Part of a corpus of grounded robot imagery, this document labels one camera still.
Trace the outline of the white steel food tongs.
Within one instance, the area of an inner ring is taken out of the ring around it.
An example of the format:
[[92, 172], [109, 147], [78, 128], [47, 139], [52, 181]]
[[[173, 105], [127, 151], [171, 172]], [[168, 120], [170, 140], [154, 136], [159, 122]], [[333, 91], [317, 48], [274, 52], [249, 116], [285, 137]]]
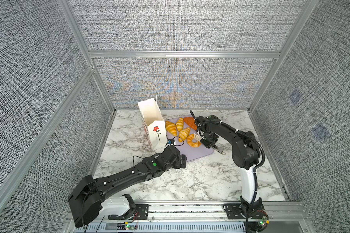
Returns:
[[[194, 133], [193, 134], [194, 135], [194, 138], [195, 138], [195, 140], [197, 140], [197, 141], [201, 141], [201, 139], [202, 139], [202, 137], [198, 134], [198, 133]], [[214, 149], [214, 150], [216, 150], [218, 153], [220, 153], [220, 154], [222, 154], [222, 155], [225, 155], [226, 153], [224, 152], [224, 151], [222, 151], [222, 150], [220, 150], [217, 146], [212, 146], [212, 148]]]

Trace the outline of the orange triangular pastry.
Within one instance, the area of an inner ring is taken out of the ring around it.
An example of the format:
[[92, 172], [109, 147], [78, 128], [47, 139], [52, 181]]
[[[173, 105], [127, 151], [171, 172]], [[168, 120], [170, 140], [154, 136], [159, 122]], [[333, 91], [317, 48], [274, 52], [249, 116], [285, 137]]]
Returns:
[[195, 124], [195, 120], [193, 117], [188, 116], [185, 117], [183, 120], [190, 128], [192, 128], [195, 131], [197, 130], [197, 125]]

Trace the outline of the ring shaped braided bread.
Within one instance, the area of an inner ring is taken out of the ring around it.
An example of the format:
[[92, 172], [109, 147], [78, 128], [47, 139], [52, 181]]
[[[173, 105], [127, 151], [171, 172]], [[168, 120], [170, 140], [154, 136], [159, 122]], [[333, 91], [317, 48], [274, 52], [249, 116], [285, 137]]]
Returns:
[[194, 134], [191, 134], [187, 137], [187, 144], [193, 148], [198, 148], [201, 146], [201, 142], [197, 140]]

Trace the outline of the golden croissant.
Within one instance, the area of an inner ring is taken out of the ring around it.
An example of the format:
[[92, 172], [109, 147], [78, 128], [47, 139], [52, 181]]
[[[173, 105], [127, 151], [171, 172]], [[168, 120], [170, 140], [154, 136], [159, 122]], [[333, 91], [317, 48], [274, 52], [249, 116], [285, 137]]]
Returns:
[[187, 137], [189, 136], [190, 130], [191, 130], [190, 127], [183, 128], [178, 134], [178, 137], [179, 137], [178, 141], [179, 142], [184, 142], [187, 139]]

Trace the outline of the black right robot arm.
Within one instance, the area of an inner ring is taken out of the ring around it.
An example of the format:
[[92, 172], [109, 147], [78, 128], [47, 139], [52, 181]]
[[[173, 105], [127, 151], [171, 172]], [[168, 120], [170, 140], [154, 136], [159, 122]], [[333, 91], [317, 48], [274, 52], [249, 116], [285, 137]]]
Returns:
[[242, 209], [252, 213], [262, 208], [262, 199], [258, 195], [257, 168], [265, 162], [262, 146], [254, 133], [243, 132], [224, 123], [215, 115], [195, 117], [196, 132], [201, 136], [201, 144], [217, 149], [218, 138], [225, 139], [232, 146], [232, 160], [241, 169]]

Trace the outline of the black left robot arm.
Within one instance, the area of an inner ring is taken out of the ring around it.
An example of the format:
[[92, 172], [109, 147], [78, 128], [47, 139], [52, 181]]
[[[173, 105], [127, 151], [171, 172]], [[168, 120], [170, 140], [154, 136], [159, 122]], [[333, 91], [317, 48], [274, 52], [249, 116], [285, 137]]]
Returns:
[[161, 153], [145, 157], [138, 164], [122, 172], [94, 179], [85, 176], [71, 192], [68, 202], [75, 226], [84, 227], [95, 220], [112, 195], [138, 183], [160, 177], [170, 169], [186, 168], [187, 157], [175, 146]]

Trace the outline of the small golden bread roll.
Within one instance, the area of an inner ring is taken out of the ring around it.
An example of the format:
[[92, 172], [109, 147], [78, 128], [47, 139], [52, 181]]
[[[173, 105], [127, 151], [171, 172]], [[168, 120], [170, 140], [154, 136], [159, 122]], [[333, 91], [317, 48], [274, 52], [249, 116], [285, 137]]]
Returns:
[[184, 119], [180, 117], [176, 122], [176, 129], [178, 132], [180, 132], [181, 130], [183, 130], [183, 128], [184, 128]]

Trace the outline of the lilac plastic tray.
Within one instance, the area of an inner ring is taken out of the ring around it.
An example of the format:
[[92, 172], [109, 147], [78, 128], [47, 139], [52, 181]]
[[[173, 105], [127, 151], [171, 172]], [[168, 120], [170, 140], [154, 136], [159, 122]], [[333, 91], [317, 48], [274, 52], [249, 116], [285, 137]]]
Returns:
[[[184, 128], [187, 128], [187, 127], [189, 127], [189, 126], [184, 122]], [[194, 134], [194, 133], [196, 133], [196, 131], [191, 128], [189, 135]], [[179, 138], [178, 137], [172, 136], [167, 131], [166, 131], [166, 135], [167, 135], [168, 139], [170, 139], [170, 138], [174, 138], [175, 139], [176, 147], [179, 149], [181, 154], [186, 155], [187, 161], [192, 161], [192, 160], [195, 160], [195, 159], [199, 159], [201, 157], [205, 157], [205, 156], [211, 155], [214, 152], [213, 149], [208, 149], [202, 144], [198, 148], [190, 147], [187, 144], [187, 140], [185, 140], [184, 142], [179, 142], [179, 140], [178, 140]]]

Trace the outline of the striped croissant far left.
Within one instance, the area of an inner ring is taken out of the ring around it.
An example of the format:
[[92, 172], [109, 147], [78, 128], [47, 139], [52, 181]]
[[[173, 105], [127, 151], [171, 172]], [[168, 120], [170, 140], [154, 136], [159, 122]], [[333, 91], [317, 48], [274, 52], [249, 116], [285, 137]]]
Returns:
[[178, 131], [176, 128], [176, 125], [170, 121], [165, 121], [165, 129], [167, 132], [169, 132], [172, 136], [177, 136]]

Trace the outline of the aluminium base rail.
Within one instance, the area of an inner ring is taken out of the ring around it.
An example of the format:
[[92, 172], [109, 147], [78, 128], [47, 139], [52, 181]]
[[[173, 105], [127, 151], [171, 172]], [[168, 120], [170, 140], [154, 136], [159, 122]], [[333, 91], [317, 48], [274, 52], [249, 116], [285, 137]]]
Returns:
[[109, 198], [67, 215], [63, 233], [314, 233], [298, 202], [264, 202], [246, 220], [238, 202], [133, 202]]

